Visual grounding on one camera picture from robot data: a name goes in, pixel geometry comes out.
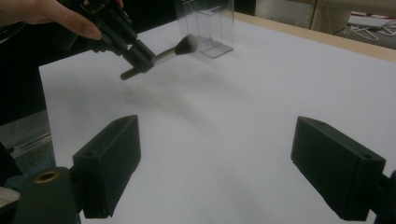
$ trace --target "white table surface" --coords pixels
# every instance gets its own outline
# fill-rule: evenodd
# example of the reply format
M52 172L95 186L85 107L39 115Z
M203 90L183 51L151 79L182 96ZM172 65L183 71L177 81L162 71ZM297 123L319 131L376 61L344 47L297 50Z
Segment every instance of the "white table surface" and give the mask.
M178 42L177 24L140 39L159 53ZM396 63L236 21L234 51L217 59L179 56L120 80L129 68L112 52L40 67L59 166L110 121L139 117L142 160L114 217L83 223L354 223L291 162L298 116L396 169Z

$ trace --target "clear plastic box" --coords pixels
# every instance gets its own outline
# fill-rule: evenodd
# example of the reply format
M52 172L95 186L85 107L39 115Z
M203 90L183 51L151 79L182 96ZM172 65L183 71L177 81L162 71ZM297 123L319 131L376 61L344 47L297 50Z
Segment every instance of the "clear plastic box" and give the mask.
M175 0L181 35L198 38L198 50L217 58L233 50L233 0Z

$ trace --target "brush bristles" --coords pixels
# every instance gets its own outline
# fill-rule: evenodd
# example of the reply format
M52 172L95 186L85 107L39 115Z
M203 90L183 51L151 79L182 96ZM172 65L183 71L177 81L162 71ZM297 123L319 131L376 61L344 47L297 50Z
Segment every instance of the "brush bristles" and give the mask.
M176 55L193 53L198 49L198 40L193 35L185 36L175 46L174 52Z

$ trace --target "hand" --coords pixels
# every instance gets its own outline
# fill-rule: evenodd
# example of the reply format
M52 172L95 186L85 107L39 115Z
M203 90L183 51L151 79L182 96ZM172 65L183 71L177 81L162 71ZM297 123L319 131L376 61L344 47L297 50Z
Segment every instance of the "hand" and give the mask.
M116 2L122 7L122 0ZM96 40L102 38L91 21L56 0L0 0L0 26L19 21L29 24L55 21L77 35Z

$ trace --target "makeup brush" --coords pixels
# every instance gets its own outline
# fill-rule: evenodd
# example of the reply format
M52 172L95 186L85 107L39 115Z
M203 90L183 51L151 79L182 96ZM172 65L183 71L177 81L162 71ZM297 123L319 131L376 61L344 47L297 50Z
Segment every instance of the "makeup brush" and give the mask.
M183 39L178 42L178 44L171 49L168 49L158 55L156 55L153 59L154 65L158 65L160 63L164 63L169 59L174 58L177 55L193 53L198 49L198 40L193 35L187 35ZM136 69L130 69L121 74L121 79L126 80L130 77L137 75Z

